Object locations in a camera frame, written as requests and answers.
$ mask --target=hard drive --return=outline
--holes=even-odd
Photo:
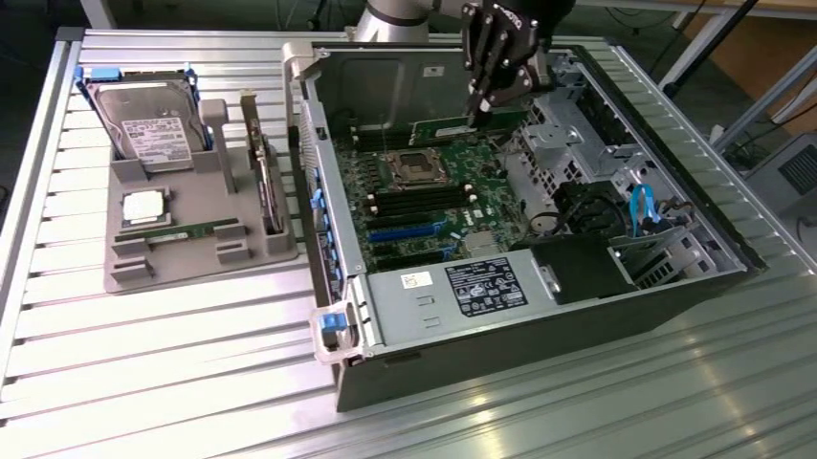
[[[118,159],[138,159],[146,171],[193,167],[191,153],[211,147],[198,115],[195,73],[122,73],[98,68],[76,86],[98,112]]]

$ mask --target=cpu socket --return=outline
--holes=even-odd
[[[405,150],[386,155],[398,186],[441,185],[449,181],[449,174],[434,148]]]

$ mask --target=sticker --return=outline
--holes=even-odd
[[[189,138],[179,118],[123,121],[133,150],[146,164],[190,159]]]
[[[525,306],[528,299],[508,258],[446,268],[460,312],[481,316]]]
[[[432,273],[429,271],[405,274],[400,277],[400,280],[404,282],[404,289],[417,289],[418,287],[425,287],[426,285],[432,285],[434,283],[432,281]]]
[[[424,78],[441,77],[445,74],[446,74],[446,67],[444,67],[442,65],[424,67]]]
[[[460,134],[468,134],[470,132],[477,132],[477,128],[469,126],[444,127],[437,130],[434,137],[458,136]]]

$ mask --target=green circuit board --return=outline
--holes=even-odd
[[[508,251],[510,245],[522,237],[525,226],[520,223],[518,200],[508,179],[497,173],[502,170],[502,164],[489,141],[457,140],[426,150],[433,151],[432,154],[440,159],[446,175],[445,184],[469,184],[478,198],[465,207],[422,211],[421,214],[430,217],[430,221],[437,224],[437,233],[390,242],[369,242],[372,229],[367,223],[378,217],[372,213],[367,197],[372,193],[408,189],[394,176],[390,159],[394,159],[396,154],[412,149],[361,152],[350,144],[337,142],[335,151],[370,273],[390,271],[392,269],[378,266],[382,264],[380,262],[405,255],[444,252],[445,259],[437,261],[474,256],[465,244],[470,233],[490,231],[497,252]]]

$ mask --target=blue pcie slot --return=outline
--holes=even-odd
[[[444,220],[442,222],[430,223],[418,227],[374,231],[369,234],[369,242],[390,242],[401,239],[410,239],[413,237],[434,236],[445,223],[446,221]]]

